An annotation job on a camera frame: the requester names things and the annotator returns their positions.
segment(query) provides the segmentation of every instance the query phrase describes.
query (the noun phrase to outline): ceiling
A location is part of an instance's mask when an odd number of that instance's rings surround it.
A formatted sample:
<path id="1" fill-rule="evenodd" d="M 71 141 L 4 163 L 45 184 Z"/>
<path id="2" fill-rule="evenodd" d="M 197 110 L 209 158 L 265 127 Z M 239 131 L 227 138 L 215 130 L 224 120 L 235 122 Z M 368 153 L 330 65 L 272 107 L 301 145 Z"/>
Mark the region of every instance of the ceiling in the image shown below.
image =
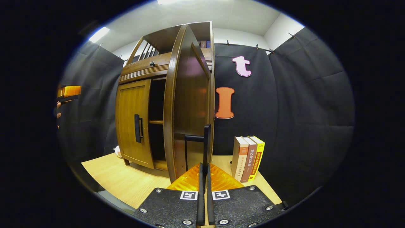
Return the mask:
<path id="1" fill-rule="evenodd" d="M 110 31 L 97 43 L 113 52 L 151 32 L 206 21 L 212 21 L 214 28 L 263 36 L 279 14 L 279 11 L 252 0 L 177 0 L 162 5 L 153 0 L 104 25 Z"/>

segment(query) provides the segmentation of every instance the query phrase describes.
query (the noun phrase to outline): black curtain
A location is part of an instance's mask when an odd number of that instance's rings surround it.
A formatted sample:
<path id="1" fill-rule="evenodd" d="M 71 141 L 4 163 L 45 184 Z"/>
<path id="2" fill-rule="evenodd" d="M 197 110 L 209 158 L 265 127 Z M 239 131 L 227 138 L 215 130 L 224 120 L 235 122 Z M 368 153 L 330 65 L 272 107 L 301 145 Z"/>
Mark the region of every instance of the black curtain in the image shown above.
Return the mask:
<path id="1" fill-rule="evenodd" d="M 61 86 L 81 86 L 77 100 L 57 112 L 60 149 L 83 183 L 96 191 L 97 182 L 81 162 L 113 153 L 118 145 L 115 131 L 115 96 L 124 61 L 102 47 L 87 42 L 67 64 Z"/>
<path id="2" fill-rule="evenodd" d="M 231 61 L 250 61 L 241 77 Z M 216 88 L 235 89 L 232 119 L 215 118 L 214 155 L 231 155 L 233 136 L 266 142 L 260 173 L 294 205 L 322 186 L 343 160 L 354 127 L 354 100 L 342 65 L 307 28 L 274 53 L 215 44 Z M 217 111 L 218 98 L 215 98 Z"/>

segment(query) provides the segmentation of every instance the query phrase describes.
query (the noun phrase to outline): book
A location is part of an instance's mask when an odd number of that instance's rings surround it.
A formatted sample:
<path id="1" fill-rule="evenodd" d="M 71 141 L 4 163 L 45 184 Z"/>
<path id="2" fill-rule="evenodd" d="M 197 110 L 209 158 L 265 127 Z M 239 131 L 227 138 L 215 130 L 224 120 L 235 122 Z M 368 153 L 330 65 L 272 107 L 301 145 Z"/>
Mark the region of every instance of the book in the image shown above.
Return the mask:
<path id="1" fill-rule="evenodd" d="M 243 137 L 243 139 L 249 144 L 245 169 L 243 170 L 241 178 L 241 183 L 246 183 L 250 177 L 250 174 L 252 173 L 254 159 L 256 157 L 257 143 L 253 142 L 253 140 L 248 137 Z"/>
<path id="2" fill-rule="evenodd" d="M 262 161 L 263 157 L 263 151 L 264 151 L 264 142 L 257 138 L 256 136 L 248 136 L 251 140 L 253 140 L 255 143 L 257 143 L 257 150 L 256 150 L 256 158 L 254 160 L 253 164 L 253 169 L 252 172 L 250 173 L 250 177 L 248 181 L 254 180 L 256 177 L 257 171 L 260 166 L 260 162 Z"/>
<path id="3" fill-rule="evenodd" d="M 248 147 L 249 144 L 242 137 L 235 136 L 233 144 L 231 175 L 239 182 L 241 181 L 243 170 L 245 169 Z"/>

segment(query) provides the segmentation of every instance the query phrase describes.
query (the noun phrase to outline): human hand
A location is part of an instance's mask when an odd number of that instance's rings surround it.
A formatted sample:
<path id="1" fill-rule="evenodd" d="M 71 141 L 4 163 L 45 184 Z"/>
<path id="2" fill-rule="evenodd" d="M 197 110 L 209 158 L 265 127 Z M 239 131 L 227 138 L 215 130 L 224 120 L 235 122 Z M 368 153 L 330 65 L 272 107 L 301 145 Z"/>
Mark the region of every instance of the human hand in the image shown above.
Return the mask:
<path id="1" fill-rule="evenodd" d="M 62 104 L 58 101 L 56 102 L 56 108 L 59 108 Z M 56 118 L 59 118 L 61 116 L 61 113 L 56 114 Z"/>

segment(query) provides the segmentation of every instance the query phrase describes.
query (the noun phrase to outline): yellow book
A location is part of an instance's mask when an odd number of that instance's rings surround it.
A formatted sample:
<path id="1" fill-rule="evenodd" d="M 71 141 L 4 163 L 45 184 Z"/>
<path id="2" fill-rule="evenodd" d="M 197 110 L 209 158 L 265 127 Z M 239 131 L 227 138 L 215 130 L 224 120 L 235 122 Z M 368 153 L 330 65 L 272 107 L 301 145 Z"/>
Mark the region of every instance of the yellow book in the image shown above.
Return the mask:
<path id="1" fill-rule="evenodd" d="M 252 181 L 254 180 L 254 178 L 256 177 L 257 171 L 259 169 L 260 166 L 260 162 L 262 161 L 262 157 L 263 157 L 263 150 L 264 150 L 264 142 L 261 141 L 259 138 L 257 138 L 256 136 L 248 136 L 251 140 L 253 140 L 255 143 L 257 143 L 257 152 L 256 152 L 256 158 L 254 160 L 254 164 L 253 164 L 253 169 L 252 172 L 249 176 L 248 181 Z"/>

